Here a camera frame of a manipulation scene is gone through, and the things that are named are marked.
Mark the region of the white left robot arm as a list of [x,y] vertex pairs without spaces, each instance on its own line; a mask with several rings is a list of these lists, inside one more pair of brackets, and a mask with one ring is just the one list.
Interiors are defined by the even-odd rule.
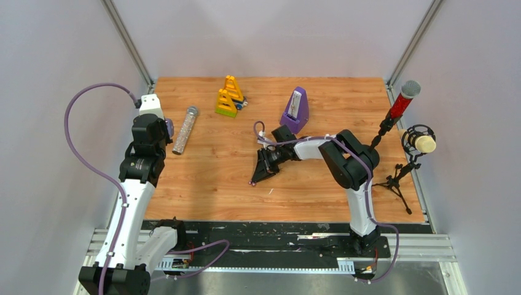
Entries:
[[133,140],[120,164],[115,219],[91,266],[83,266],[79,282],[88,294],[147,294],[151,276],[167,252],[183,253],[186,227],[176,218],[162,219],[142,247],[138,237],[147,206],[165,167],[171,122],[156,114],[134,118]]

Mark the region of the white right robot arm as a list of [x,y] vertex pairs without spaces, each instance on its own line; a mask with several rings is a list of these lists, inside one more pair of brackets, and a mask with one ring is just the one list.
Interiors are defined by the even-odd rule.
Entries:
[[325,161],[336,183],[347,194],[352,251],[362,257],[372,252],[380,236],[371,196],[374,169],[380,161],[378,152],[362,144],[349,130],[334,136],[297,138],[287,126],[281,125],[272,135],[274,141],[268,140],[263,130],[257,134],[257,141],[263,147],[257,151],[250,185],[275,176],[280,165],[287,161]]

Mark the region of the red microphone on stand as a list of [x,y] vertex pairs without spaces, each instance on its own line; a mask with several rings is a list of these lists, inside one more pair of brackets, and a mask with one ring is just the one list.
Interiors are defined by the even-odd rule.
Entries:
[[421,85],[415,80],[408,80],[401,86],[398,97],[380,123],[380,129],[369,146],[370,151],[374,150],[380,144],[382,138],[396,125],[409,104],[420,92]]

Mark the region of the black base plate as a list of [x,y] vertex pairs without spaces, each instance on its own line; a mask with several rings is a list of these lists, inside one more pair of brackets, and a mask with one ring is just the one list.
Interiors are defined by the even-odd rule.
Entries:
[[381,228],[371,250],[358,254],[347,223],[185,221],[186,248],[227,240],[229,249],[214,267],[244,269],[333,269],[339,258],[393,257],[389,242],[397,235]]

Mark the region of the yellow toy block on car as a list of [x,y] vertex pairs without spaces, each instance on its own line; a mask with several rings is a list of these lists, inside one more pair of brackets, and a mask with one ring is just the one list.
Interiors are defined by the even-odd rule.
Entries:
[[225,77],[224,90],[227,91],[238,111],[248,105],[247,97],[244,96],[234,76],[227,75]]

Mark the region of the purple-grey earbud charging case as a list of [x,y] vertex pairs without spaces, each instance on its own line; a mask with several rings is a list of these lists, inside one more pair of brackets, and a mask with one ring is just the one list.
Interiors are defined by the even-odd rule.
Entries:
[[174,135],[174,125],[173,125],[173,122],[172,122],[171,119],[166,118],[165,119],[165,124],[166,124],[166,128],[167,128],[167,131],[168,131],[168,137],[169,137],[169,139],[172,139],[172,137]]

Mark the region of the purple metronome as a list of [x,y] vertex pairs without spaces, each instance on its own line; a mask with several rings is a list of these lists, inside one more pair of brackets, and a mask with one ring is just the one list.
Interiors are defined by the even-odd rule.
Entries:
[[293,133],[299,133],[309,120],[309,105],[306,90],[296,87],[283,111],[280,124],[285,125]]

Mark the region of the silver glitter microphone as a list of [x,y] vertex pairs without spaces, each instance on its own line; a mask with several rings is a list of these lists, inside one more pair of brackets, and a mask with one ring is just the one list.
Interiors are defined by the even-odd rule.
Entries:
[[173,146],[174,154],[181,155],[184,152],[198,115],[199,110],[196,106],[190,106],[187,108],[185,119],[182,123],[180,131],[178,132],[178,137]]

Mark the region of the yellow toy block tower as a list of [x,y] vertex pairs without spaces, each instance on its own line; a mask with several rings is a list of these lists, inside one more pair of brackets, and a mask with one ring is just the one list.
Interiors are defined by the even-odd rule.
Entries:
[[237,116],[238,110],[227,90],[220,89],[218,91],[215,113],[231,118],[235,118]]

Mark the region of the beige microphone in shock mount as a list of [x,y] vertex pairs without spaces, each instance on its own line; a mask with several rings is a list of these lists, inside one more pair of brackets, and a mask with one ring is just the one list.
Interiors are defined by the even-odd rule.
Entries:
[[434,131],[423,124],[416,124],[408,129],[400,130],[401,144],[405,154],[408,156],[407,164],[396,164],[394,175],[388,175],[386,182],[373,184],[373,187],[384,187],[393,194],[397,195],[404,204],[405,212],[409,215],[412,210],[407,204],[403,193],[401,192],[400,181],[414,170],[421,167],[418,159],[426,154],[432,153],[436,149],[436,136]]

